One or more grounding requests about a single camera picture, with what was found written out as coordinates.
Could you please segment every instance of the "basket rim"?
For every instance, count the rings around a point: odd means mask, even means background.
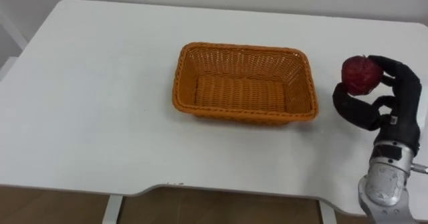
[[[306,83],[309,85],[310,92],[310,106],[311,110],[306,113],[291,114],[287,112],[277,112],[277,111],[264,111],[264,110],[244,110],[244,109],[235,109],[235,108],[220,108],[220,107],[203,107],[203,106],[194,106],[183,104],[179,98],[179,80],[181,79],[181,72],[184,65],[184,60],[187,57],[190,49],[195,48],[223,48],[223,49],[248,49],[248,50],[259,50],[259,51],[276,51],[278,53],[287,53],[287,54],[297,54],[298,57],[302,59],[304,63]],[[191,42],[186,44],[181,52],[175,72],[174,86],[173,86],[173,105],[174,107],[181,111],[189,114],[218,114],[221,113],[223,116],[236,117],[237,114],[245,115],[248,118],[248,115],[251,115],[251,118],[265,118],[269,116],[269,119],[279,120],[279,121],[305,121],[312,120],[318,114],[318,103],[316,100],[316,93],[314,87],[314,81],[312,79],[310,66],[306,54],[302,51],[289,47],[268,47],[268,46],[257,46],[257,45],[237,45],[237,44],[227,44],[227,43],[207,43],[207,42]]]

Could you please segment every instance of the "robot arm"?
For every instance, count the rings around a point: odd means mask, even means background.
[[[413,164],[424,125],[417,116],[422,86],[405,64],[382,56],[368,58],[393,77],[383,76],[382,83],[393,88],[394,96],[381,96],[368,104],[349,96],[343,83],[333,93],[334,106],[344,119],[366,130],[380,128],[368,173],[358,184],[358,200],[371,223],[417,223],[409,210],[406,184],[411,170],[428,171]],[[391,113],[381,115],[381,106],[389,107]]]

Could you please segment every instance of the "orange wicker basket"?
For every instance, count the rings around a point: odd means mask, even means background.
[[[308,59],[296,49],[190,43],[173,86],[181,112],[256,124],[312,120],[318,113]]]

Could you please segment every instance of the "white table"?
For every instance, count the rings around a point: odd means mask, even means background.
[[[272,128],[178,112],[172,82],[191,41],[302,50],[317,119]],[[427,49],[418,23],[62,1],[0,83],[0,184],[116,195],[179,185],[312,197],[360,215],[376,133],[336,113],[341,64],[386,55],[427,81]],[[416,161],[428,164],[426,140]],[[409,180],[417,219],[428,220],[426,186],[422,175]]]

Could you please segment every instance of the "floor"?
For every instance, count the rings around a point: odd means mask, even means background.
[[[0,224],[101,224],[108,196],[0,187]],[[125,198],[119,224],[322,224],[316,201],[159,188]],[[368,223],[336,214],[338,224]]]

